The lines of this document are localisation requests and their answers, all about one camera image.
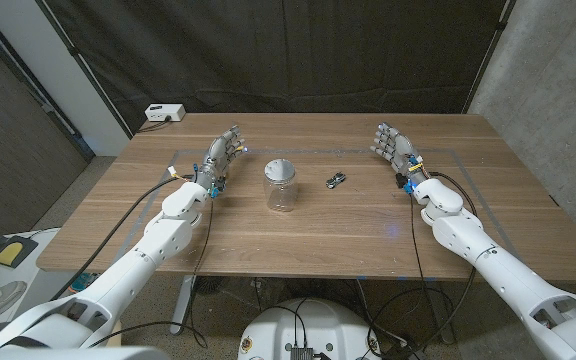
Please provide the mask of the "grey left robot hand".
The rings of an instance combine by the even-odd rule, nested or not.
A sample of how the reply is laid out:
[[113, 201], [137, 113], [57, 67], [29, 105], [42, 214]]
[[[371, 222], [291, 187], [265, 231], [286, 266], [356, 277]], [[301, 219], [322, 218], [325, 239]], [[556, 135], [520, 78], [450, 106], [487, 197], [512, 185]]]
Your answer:
[[216, 197], [225, 189], [231, 162], [245, 151], [244, 140], [240, 138], [240, 128], [234, 125], [215, 138], [206, 150], [194, 182], [205, 188], [210, 197]]

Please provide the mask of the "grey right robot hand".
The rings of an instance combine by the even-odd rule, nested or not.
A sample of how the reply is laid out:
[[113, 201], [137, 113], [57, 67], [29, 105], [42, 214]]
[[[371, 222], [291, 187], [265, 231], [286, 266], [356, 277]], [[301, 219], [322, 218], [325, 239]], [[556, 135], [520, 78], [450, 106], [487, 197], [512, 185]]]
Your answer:
[[370, 150], [383, 157], [395, 171], [397, 186], [407, 194], [430, 176], [423, 166], [423, 157], [409, 139], [388, 123], [381, 123]]

